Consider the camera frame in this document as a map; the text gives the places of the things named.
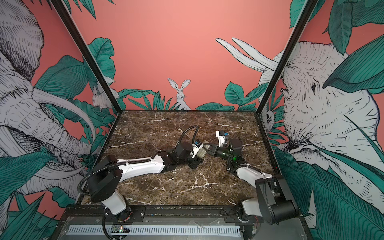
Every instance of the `animal eye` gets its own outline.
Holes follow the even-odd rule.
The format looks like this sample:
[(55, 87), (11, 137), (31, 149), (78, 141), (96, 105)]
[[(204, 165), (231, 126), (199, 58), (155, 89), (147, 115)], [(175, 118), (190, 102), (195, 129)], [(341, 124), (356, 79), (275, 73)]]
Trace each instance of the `animal eye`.
[(312, 84), (312, 91), (313, 91), (313, 94), (315, 94), (315, 93), (314, 93), (315, 89), (316, 89), (316, 84), (313, 83), (313, 84)]

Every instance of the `brown marble surface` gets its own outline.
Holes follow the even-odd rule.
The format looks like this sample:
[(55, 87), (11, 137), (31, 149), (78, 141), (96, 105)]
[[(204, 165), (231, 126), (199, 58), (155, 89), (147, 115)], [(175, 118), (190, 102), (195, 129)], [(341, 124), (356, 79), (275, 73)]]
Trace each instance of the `brown marble surface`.
[[(272, 174), (272, 167), (253, 113), (229, 112), (123, 112), (104, 156), (133, 159), (173, 148), (180, 134), (200, 127), (196, 138), (217, 143), (215, 131), (224, 130), (243, 141), (243, 157)], [(194, 131), (184, 140), (190, 141)], [(226, 171), (223, 160), (205, 155), (197, 169), (179, 166), (175, 171), (148, 174), (119, 183), (119, 192), (130, 204), (232, 205), (257, 197), (256, 190)], [(84, 198), (83, 204), (90, 204)]]

